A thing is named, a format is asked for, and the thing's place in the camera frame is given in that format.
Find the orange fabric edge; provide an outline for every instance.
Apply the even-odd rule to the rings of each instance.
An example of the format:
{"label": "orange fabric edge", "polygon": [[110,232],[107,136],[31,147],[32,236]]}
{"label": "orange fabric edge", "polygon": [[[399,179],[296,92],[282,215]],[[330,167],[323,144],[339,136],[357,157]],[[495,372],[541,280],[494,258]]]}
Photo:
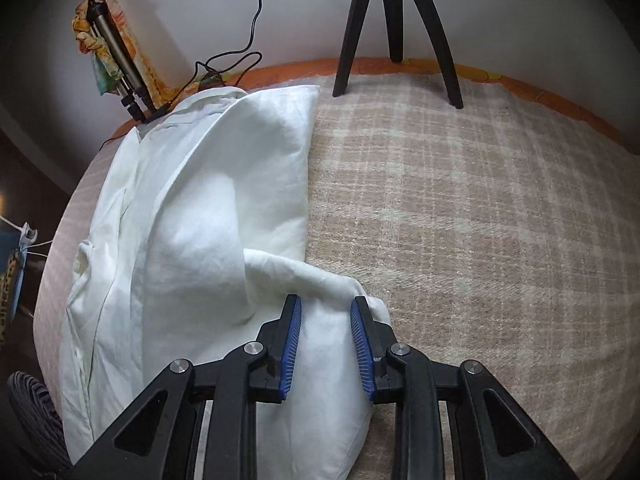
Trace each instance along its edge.
{"label": "orange fabric edge", "polygon": [[[241,87],[245,90],[253,90],[257,88],[264,88],[265,86],[284,83],[293,79],[333,75],[337,68],[337,58],[298,61],[264,68],[255,68],[244,75]],[[359,75],[395,73],[430,75],[440,73],[440,67],[434,59],[407,59],[401,63],[393,63],[390,59],[384,57],[357,57],[353,61],[353,67],[351,69],[351,74]],[[586,122],[598,133],[603,134],[613,140],[613,142],[625,148],[627,151],[632,152],[624,143],[622,136],[620,136],[620,132],[607,123],[607,121],[596,116],[585,108],[572,103],[568,99],[554,94],[553,92],[547,92],[523,81],[518,81],[517,79],[487,72],[471,66],[457,64],[456,73],[458,76],[476,83],[500,83],[515,96],[524,99],[525,101],[539,103],[566,117]],[[234,86],[238,77],[239,74],[232,76],[226,84]],[[128,121],[116,130],[116,132],[111,136],[111,139],[122,137],[135,125],[136,121]]]}

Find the ridged blue grip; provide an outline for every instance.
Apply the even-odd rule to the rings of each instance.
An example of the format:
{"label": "ridged blue grip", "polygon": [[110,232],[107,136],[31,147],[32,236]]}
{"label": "ridged blue grip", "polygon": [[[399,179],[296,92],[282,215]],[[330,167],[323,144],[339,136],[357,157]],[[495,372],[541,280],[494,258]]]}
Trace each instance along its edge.
{"label": "ridged blue grip", "polygon": [[373,382],[373,356],[356,300],[351,301],[351,334],[353,335],[353,342],[356,345],[362,389],[367,394],[369,400],[373,400],[373,393],[376,389]]}
{"label": "ridged blue grip", "polygon": [[291,389],[291,381],[293,380],[293,367],[296,363],[296,351],[298,350],[298,339],[300,338],[300,326],[302,325],[302,304],[300,298],[297,298],[293,307],[293,314],[289,324],[289,332],[287,333],[287,341],[284,344],[284,352],[282,353],[282,371],[280,375],[280,386],[278,391],[282,396],[282,400],[287,398],[287,394]]}

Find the power cord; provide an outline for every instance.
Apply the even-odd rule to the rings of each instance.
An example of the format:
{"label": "power cord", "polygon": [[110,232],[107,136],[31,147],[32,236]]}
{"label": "power cord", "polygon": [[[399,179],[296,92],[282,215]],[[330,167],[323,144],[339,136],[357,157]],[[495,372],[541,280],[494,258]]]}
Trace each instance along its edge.
{"label": "power cord", "polygon": [[191,79],[189,79],[187,81],[187,83],[175,95],[175,97],[173,99],[171,99],[171,101],[169,102],[169,106],[174,104],[174,101],[180,96],[180,94],[182,94],[182,92],[184,92],[184,89],[187,88],[187,86],[189,86],[197,78],[198,72],[199,72],[199,67],[203,67],[207,72],[215,73],[216,75],[218,75],[218,76],[220,76],[222,78],[222,75],[224,73],[229,72],[230,70],[234,69],[236,66],[238,66],[240,63],[242,63],[249,56],[258,56],[258,59],[256,61],[254,61],[251,65],[249,65],[244,70],[244,72],[242,72],[240,74],[240,77],[236,81],[236,85],[238,85],[240,83],[240,81],[242,80],[242,78],[244,77],[244,75],[247,72],[249,72],[249,70],[251,70],[254,66],[256,66],[258,63],[260,63],[262,61],[262,53],[257,51],[257,50],[254,50],[252,52],[249,52],[248,54],[245,54],[238,61],[233,63],[233,65],[231,65],[228,68],[225,68],[224,70],[216,70],[216,69],[214,69],[214,68],[209,66],[209,63],[211,63],[215,59],[219,59],[219,58],[225,57],[225,56],[232,56],[233,54],[244,54],[247,50],[249,50],[251,48],[252,44],[254,44],[255,22],[258,20],[258,16],[260,16],[261,12],[262,12],[262,0],[258,0],[258,10],[256,11],[255,16],[254,16],[254,20],[251,23],[251,35],[249,36],[249,43],[247,43],[247,46],[244,47],[242,50],[229,50],[227,52],[223,52],[222,54],[216,54],[215,56],[211,56],[204,63],[201,62],[201,61],[196,61],[195,67],[194,67],[194,71],[193,71],[193,75],[191,76]]}

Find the white garment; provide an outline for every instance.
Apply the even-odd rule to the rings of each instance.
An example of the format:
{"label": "white garment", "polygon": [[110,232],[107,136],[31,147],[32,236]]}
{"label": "white garment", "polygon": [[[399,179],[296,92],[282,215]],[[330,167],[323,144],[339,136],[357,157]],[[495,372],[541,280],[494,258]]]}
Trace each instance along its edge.
{"label": "white garment", "polygon": [[[291,391],[260,404],[261,479],[341,479],[367,433],[349,307],[362,286],[305,264],[307,158],[318,89],[212,89],[134,128],[74,266],[60,352],[76,462],[175,358],[223,358],[302,298]],[[388,322],[384,304],[369,298]]]}

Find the black tripod leg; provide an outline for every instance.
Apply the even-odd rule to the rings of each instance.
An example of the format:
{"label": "black tripod leg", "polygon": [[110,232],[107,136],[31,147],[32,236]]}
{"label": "black tripod leg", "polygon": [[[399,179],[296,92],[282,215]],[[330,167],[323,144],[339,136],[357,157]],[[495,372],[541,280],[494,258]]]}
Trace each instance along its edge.
{"label": "black tripod leg", "polygon": [[389,40],[389,57],[394,63],[402,61],[404,25],[402,0],[382,0],[385,4],[386,35]]}
{"label": "black tripod leg", "polygon": [[353,59],[356,56],[367,7],[369,7],[369,0],[351,0],[347,28],[344,31],[342,50],[340,51],[340,61],[338,62],[338,70],[335,73],[334,97],[341,96],[347,89],[349,74],[351,73]]}
{"label": "black tripod leg", "polygon": [[444,85],[447,88],[449,102],[456,108],[462,108],[462,95],[460,94],[456,68],[453,65],[449,43],[444,34],[436,6],[433,0],[414,0],[414,2],[415,6],[418,7],[418,12],[420,12],[420,16],[422,17],[422,21],[424,22],[424,26],[427,29],[431,44],[436,53],[436,59],[442,72]]}

